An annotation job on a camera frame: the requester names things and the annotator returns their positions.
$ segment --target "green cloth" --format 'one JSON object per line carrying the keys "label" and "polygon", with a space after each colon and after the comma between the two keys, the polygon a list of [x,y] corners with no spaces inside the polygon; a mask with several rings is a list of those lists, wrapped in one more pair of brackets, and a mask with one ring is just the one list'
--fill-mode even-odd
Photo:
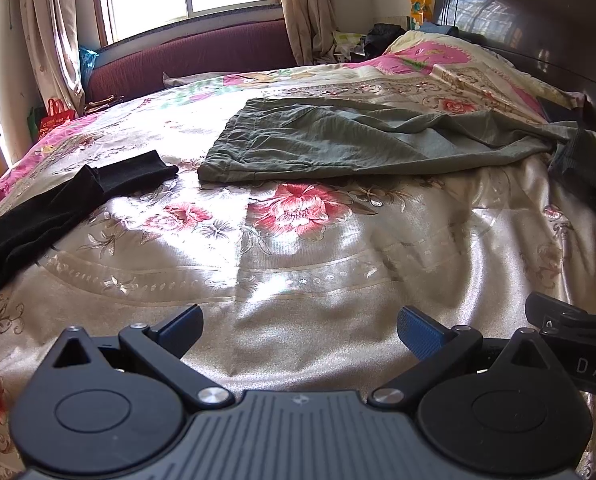
{"label": "green cloth", "polygon": [[577,128],[526,124],[494,110],[451,116],[342,99],[252,99],[229,120],[198,176],[238,182],[449,173],[551,151]]}

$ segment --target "maroon cushion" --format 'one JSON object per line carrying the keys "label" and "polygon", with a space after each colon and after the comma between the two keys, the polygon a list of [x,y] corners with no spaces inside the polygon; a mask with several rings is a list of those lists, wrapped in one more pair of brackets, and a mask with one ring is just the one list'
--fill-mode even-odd
{"label": "maroon cushion", "polygon": [[164,89],[162,74],[257,72],[296,66],[284,20],[247,23],[169,41],[96,68],[87,102],[109,95],[125,101]]}

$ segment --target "beige curtain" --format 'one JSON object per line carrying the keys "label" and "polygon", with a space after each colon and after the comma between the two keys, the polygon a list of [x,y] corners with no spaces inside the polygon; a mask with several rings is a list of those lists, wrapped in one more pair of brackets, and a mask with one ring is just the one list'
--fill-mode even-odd
{"label": "beige curtain", "polygon": [[335,62],[330,0],[282,0],[293,56],[299,65]]}
{"label": "beige curtain", "polygon": [[78,114],[84,107],[80,80],[76,0],[20,0],[22,26],[44,104],[62,99]]}

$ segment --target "satin bedspread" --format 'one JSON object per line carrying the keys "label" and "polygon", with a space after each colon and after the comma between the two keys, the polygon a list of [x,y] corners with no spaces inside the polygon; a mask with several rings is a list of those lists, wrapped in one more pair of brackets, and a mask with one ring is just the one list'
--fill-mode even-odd
{"label": "satin bedspread", "polygon": [[[366,396],[415,364],[396,335],[404,304],[490,337],[527,324],[533,290],[596,313],[596,215],[549,182],[548,155],[441,177],[199,185],[203,156],[250,98],[495,108],[534,123],[537,95],[566,100],[455,38],[399,41],[362,66],[224,76],[118,105],[53,131],[1,179],[0,214],[83,164],[155,149],[180,167],[96,210],[0,292],[0,478],[22,469],[12,402],[68,325],[111,335],[200,303],[204,335],[184,361],[237,394]],[[596,397],[585,399],[595,429],[579,473],[596,478]]]}

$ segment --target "wooden headboard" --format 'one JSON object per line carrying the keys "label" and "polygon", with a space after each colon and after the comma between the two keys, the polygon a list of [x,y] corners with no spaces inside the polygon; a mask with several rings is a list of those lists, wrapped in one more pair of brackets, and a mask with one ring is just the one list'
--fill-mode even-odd
{"label": "wooden headboard", "polygon": [[523,72],[584,92],[596,129],[596,0],[436,0],[434,21],[473,34]]}

